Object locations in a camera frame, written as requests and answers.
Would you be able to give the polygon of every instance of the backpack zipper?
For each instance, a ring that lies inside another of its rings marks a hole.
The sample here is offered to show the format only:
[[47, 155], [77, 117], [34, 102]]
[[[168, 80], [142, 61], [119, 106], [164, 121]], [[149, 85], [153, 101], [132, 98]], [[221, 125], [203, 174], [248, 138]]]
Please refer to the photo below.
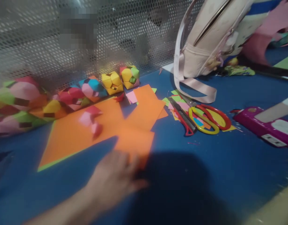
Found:
[[206, 35], [206, 33], [209, 31], [209, 29], [213, 26], [213, 24], [217, 21], [217, 19], [222, 15], [222, 13], [225, 11], [225, 9], [230, 5], [230, 3], [234, 0], [227, 0], [221, 8], [216, 12], [216, 14], [212, 17], [212, 19], [209, 21], [209, 23], [206, 25], [206, 27], [203, 29], [203, 31], [198, 36], [197, 40], [194, 42], [194, 47], [197, 46], [197, 44], [201, 41], [201, 39]]

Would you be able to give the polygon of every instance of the orange paper sheet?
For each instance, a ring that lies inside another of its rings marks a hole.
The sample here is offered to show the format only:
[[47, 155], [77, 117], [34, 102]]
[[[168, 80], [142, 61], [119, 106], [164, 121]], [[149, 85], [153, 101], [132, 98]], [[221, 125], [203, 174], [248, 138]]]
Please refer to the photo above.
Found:
[[134, 154], [140, 157], [140, 168], [144, 169], [150, 153], [154, 133], [137, 129], [128, 124], [123, 124], [120, 128], [120, 135], [114, 150], [129, 153], [131, 161]]
[[165, 106], [161, 100], [147, 99], [141, 102], [126, 119], [126, 122], [138, 129], [150, 131]]
[[[155, 93], [153, 92], [152, 88], [150, 87], [149, 84], [137, 88], [134, 90], [134, 93], [137, 97], [138, 103], [140, 104], [141, 102], [147, 103], [147, 101], [151, 100], [151, 99], [157, 99], [157, 96], [155, 95]], [[166, 110], [163, 108], [160, 115], [158, 116], [157, 119], [161, 119], [164, 117], [167, 117], [168, 113], [166, 112]]]
[[93, 139], [91, 128], [85, 127], [79, 122], [79, 118], [86, 108], [56, 120], [42, 156], [39, 170], [42, 166], [54, 161], [58, 162], [62, 158], [78, 153], [118, 134], [120, 123], [124, 121], [120, 104], [113, 99], [108, 99], [95, 104], [95, 106], [103, 112], [102, 115], [95, 118], [103, 126], [100, 136]]

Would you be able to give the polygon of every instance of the perforated metal panel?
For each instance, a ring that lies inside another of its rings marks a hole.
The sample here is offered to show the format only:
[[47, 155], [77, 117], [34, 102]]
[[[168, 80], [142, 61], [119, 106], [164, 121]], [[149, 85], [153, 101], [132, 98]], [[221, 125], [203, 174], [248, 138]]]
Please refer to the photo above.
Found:
[[[124, 64], [136, 65], [141, 75], [159, 69], [173, 62], [177, 32], [191, 1], [0, 0], [0, 87], [30, 75], [53, 92]], [[185, 37], [203, 2], [197, 1]], [[92, 48], [60, 45], [62, 9], [71, 9], [73, 17], [79, 9], [88, 10], [80, 13], [93, 23]]]

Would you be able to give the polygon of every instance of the pink backpack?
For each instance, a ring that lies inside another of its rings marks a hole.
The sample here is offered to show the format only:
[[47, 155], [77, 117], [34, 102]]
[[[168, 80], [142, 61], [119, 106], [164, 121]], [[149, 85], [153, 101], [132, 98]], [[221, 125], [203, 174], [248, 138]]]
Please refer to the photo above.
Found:
[[[202, 103], [212, 103], [217, 90], [195, 78], [209, 74], [222, 63], [222, 55], [232, 53], [237, 39], [235, 28], [250, 10], [254, 0], [205, 0], [185, 46], [180, 50], [185, 20], [197, 1], [187, 9], [177, 35], [174, 55], [174, 82], [184, 95]], [[205, 94], [192, 97], [180, 89], [179, 83]]]

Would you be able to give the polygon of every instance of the yellow scissors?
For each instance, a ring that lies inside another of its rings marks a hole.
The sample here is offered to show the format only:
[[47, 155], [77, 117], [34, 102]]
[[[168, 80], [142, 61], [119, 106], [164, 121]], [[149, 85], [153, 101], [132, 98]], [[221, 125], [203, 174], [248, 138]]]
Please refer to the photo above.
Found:
[[[192, 100], [188, 100], [184, 95], [181, 95], [181, 96], [183, 97], [184, 101], [190, 106], [190, 108], [188, 109], [188, 115], [189, 115], [190, 119], [195, 123], [195, 125], [197, 126], [197, 129], [199, 131], [201, 131], [205, 134], [215, 135], [215, 134], [218, 134], [220, 132], [220, 130], [228, 130], [231, 127], [231, 120], [222, 111], [220, 111], [220, 110], [218, 110], [212, 106], [209, 106], [209, 105], [204, 105], [204, 104], [198, 105], [196, 102], [194, 102]], [[202, 110], [206, 114], [207, 117], [204, 117], [203, 115], [198, 113], [196, 108]], [[226, 125], [224, 127], [222, 127], [220, 124], [218, 124], [207, 109], [214, 111], [217, 114], [219, 114], [224, 119]], [[202, 127], [198, 126], [194, 120], [193, 113], [195, 115], [197, 115], [200, 119], [202, 119], [204, 122], [209, 124], [214, 129], [214, 131], [206, 130], [206, 129], [203, 129]]]

